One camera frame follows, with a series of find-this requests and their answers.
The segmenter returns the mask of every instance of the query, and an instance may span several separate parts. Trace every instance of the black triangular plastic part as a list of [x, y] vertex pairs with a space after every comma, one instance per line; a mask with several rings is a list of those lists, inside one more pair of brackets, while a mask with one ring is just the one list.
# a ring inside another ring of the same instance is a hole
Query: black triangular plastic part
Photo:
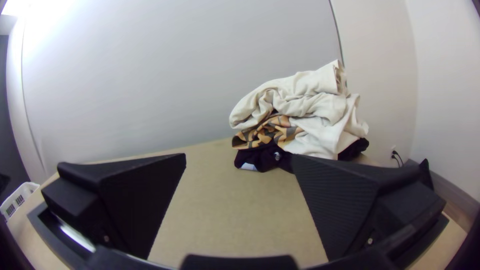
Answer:
[[57, 168], [61, 178], [99, 194], [127, 252], [147, 259], [186, 163], [178, 153]]
[[417, 167], [383, 168], [298, 154], [292, 167], [330, 261], [346, 254], [380, 194], [419, 174]]

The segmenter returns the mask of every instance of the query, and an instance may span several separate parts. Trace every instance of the baseboard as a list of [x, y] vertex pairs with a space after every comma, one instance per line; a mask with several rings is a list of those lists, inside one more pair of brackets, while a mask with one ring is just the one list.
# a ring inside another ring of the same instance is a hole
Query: baseboard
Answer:
[[[409, 159], [406, 166], [418, 165]], [[469, 231], [480, 210], [480, 202], [434, 171], [430, 171], [435, 193], [447, 201], [445, 212], [465, 231]]]

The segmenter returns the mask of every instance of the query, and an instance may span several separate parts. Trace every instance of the black plastic frame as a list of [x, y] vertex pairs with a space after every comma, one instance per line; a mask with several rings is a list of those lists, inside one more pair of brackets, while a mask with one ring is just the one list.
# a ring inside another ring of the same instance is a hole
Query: black plastic frame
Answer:
[[[46, 203], [37, 206], [27, 216], [43, 241], [64, 264], [71, 269], [81, 269], [86, 265], [92, 253], [60, 230], [59, 221], [48, 210]], [[418, 217], [414, 223], [371, 248], [308, 269], [339, 270], [357, 269], [359, 267], [403, 269], [433, 243], [449, 222], [448, 218], [441, 214], [431, 227], [421, 228], [418, 225], [423, 223], [422, 218], [422, 216]], [[209, 259], [215, 261], [217, 258], [211, 257]]]
[[70, 269], [81, 269], [92, 255], [60, 229], [60, 222], [45, 202], [35, 207], [27, 217], [45, 244]]

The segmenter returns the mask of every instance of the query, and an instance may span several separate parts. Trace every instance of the dark fabric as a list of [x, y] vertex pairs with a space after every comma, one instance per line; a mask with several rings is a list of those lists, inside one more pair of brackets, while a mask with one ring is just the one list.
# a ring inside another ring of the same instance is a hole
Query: dark fabric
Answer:
[[350, 144], [345, 150], [338, 154], [339, 161], [352, 161], [357, 158], [360, 153], [367, 150], [370, 142], [366, 138], [360, 138]]
[[[355, 159], [369, 147], [369, 144], [367, 139], [360, 138], [339, 153], [338, 160], [351, 161]], [[238, 150], [234, 164], [238, 169], [245, 163], [252, 164], [261, 173], [268, 172], [274, 168], [281, 168], [293, 174], [291, 160], [292, 153], [284, 151], [271, 141], [258, 147]]]
[[291, 160], [292, 153], [285, 152], [276, 143], [270, 142], [255, 148], [238, 150], [234, 164], [239, 169], [244, 163], [253, 164], [261, 173], [279, 167], [293, 174]]

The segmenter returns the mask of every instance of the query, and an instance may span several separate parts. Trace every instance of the patterned fabric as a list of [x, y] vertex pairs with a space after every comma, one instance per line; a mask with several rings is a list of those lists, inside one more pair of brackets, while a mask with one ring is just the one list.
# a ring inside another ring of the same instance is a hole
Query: patterned fabric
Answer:
[[298, 126], [292, 126], [286, 115], [273, 115], [262, 122], [257, 128], [244, 129], [238, 132], [231, 141], [235, 149], [250, 149], [270, 143], [272, 140], [279, 147], [287, 145], [302, 132]]

